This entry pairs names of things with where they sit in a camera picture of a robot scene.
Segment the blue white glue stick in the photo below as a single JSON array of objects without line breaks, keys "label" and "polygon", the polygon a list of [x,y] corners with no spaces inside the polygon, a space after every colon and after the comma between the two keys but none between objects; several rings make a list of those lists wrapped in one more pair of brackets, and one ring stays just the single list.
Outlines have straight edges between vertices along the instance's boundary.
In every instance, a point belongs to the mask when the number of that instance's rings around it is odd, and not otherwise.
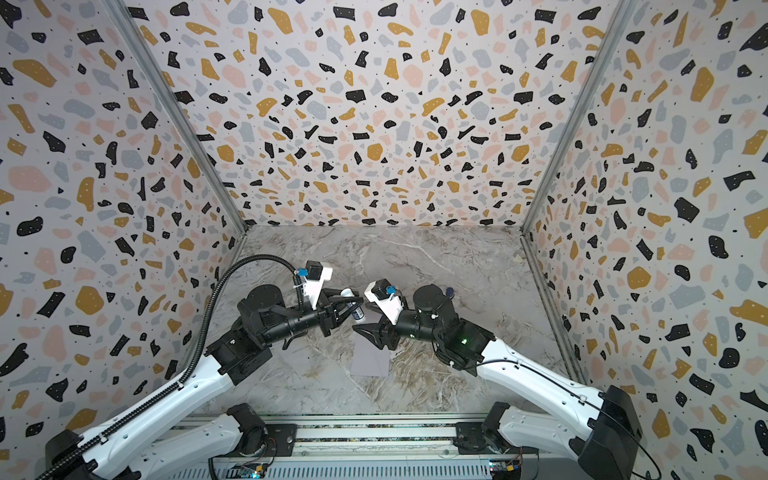
[{"label": "blue white glue stick", "polygon": [[[357,296],[357,294],[353,292],[350,288],[343,289],[340,295],[345,298],[352,298]],[[361,302],[359,300],[348,302],[347,306],[349,307],[351,317],[354,319],[356,323],[362,323],[365,321],[366,316],[362,310]]]}]

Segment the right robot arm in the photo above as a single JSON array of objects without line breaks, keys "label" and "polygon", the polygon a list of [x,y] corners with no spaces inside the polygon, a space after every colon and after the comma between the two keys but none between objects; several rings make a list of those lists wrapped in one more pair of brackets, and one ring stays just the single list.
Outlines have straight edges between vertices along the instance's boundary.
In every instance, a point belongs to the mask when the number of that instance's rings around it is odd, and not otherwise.
[{"label": "right robot arm", "polygon": [[400,340],[426,341],[443,364],[491,381],[540,408],[525,412],[496,403],[481,427],[486,444],[532,447],[576,461],[593,479],[630,479],[642,450],[642,429],[629,394],[583,385],[530,360],[491,331],[461,318],[450,295],[422,286],[407,303],[382,279],[365,291],[381,311],[376,323],[354,330],[378,349],[396,350]]}]

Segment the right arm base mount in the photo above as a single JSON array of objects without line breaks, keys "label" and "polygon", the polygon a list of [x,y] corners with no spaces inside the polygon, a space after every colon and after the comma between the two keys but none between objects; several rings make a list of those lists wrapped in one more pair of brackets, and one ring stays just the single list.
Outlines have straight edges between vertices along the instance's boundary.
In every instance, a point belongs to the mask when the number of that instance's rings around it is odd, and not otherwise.
[{"label": "right arm base mount", "polygon": [[513,458],[538,453],[537,448],[511,443],[502,435],[504,426],[513,426],[514,414],[526,414],[526,411],[506,402],[495,402],[481,421],[457,422],[452,444],[460,455]]}]

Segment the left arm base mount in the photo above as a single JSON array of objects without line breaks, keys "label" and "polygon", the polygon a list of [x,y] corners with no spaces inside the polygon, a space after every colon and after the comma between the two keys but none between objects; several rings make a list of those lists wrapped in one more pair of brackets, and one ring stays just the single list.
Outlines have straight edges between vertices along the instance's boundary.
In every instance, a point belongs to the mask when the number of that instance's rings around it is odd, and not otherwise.
[{"label": "left arm base mount", "polygon": [[298,426],[290,423],[266,423],[248,404],[230,407],[216,420],[212,434],[222,436],[226,450],[217,448],[216,455],[236,454],[244,457],[290,457],[297,439]]}]

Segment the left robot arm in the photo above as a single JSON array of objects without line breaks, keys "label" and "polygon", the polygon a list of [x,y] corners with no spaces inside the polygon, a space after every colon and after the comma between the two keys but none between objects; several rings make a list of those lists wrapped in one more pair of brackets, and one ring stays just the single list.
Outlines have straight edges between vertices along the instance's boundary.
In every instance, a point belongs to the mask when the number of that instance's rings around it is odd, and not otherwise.
[{"label": "left robot arm", "polygon": [[286,306],[271,284],[254,288],[232,327],[187,370],[152,396],[81,434],[66,430],[45,447],[44,479],[161,479],[211,457],[248,456],[273,447],[261,417],[246,404],[169,440],[162,435],[198,407],[242,383],[272,357],[272,348],[318,328],[329,335],[355,315],[363,299],[354,290],[304,281],[300,303]]}]

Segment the pale lilac envelope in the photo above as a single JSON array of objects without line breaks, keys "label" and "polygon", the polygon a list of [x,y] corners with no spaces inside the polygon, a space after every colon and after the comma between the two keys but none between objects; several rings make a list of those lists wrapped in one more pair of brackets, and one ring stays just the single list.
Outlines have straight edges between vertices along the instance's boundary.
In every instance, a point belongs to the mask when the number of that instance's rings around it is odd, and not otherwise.
[{"label": "pale lilac envelope", "polygon": [[355,376],[386,378],[389,375],[391,352],[377,349],[358,333],[354,334],[353,340],[350,373]]}]

